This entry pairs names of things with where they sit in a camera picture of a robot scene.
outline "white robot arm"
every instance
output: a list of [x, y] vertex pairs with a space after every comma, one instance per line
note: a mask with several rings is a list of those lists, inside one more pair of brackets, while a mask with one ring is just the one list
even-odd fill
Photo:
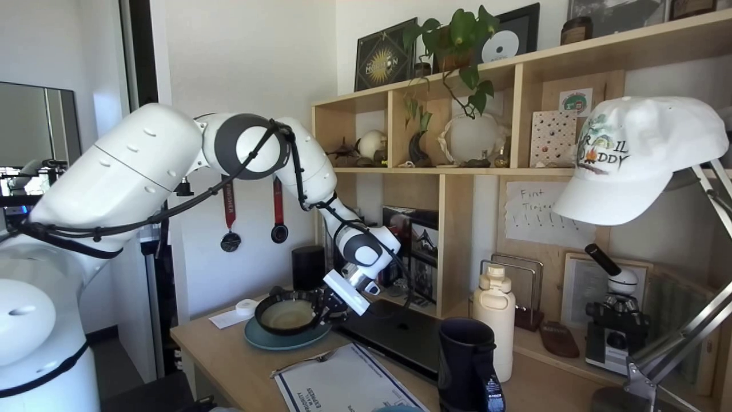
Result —
[[296, 120], [226, 111], [191, 120], [143, 105], [94, 142], [0, 243], [0, 409], [97, 409], [77, 293], [134, 229], [187, 210], [226, 182], [160, 213], [176, 184], [206, 165], [229, 181], [275, 174], [303, 210], [317, 207], [354, 268], [345, 277], [330, 273], [325, 284], [351, 311], [365, 311], [362, 293], [377, 291], [377, 273], [399, 245], [338, 200], [327, 156]]

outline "black cup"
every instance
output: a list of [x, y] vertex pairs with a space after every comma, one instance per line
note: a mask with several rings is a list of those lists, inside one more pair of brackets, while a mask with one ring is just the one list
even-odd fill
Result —
[[504, 412], [505, 397], [494, 371], [494, 332], [473, 318], [439, 322], [439, 409]]

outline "baseball cap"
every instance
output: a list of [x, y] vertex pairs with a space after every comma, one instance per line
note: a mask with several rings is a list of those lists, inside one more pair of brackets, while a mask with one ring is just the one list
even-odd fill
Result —
[[677, 168], [720, 158], [728, 146], [722, 118], [703, 100], [603, 100], [586, 118], [574, 175], [554, 213], [589, 224], [625, 224], [662, 191]]

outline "wooden desk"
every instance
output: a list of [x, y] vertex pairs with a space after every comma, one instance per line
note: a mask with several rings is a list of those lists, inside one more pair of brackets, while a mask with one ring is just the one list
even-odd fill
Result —
[[[242, 412], [278, 412], [285, 402], [270, 380], [270, 371], [290, 362], [307, 360], [327, 348], [347, 344], [345, 336], [330, 332], [315, 346], [292, 352], [266, 352], [251, 348], [242, 336], [245, 325], [218, 329], [208, 318], [171, 329], [174, 340], [182, 354], [191, 360], [191, 380], [208, 380], [232, 408]], [[393, 363], [387, 356], [377, 360], [429, 409], [439, 409], [436, 386], [414, 374], [412, 371]], [[504, 384], [508, 408], [513, 412], [560, 409], [588, 412], [595, 389], [605, 386], [605, 380], [568, 372], [526, 354], [514, 354], [514, 372]]]

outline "bottle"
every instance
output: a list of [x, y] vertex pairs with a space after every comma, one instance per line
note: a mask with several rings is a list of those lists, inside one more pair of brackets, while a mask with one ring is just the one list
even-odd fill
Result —
[[494, 332], [494, 368], [499, 381], [508, 381], [513, 374], [514, 306], [516, 298], [510, 291], [505, 268], [490, 263], [473, 298], [473, 318]]

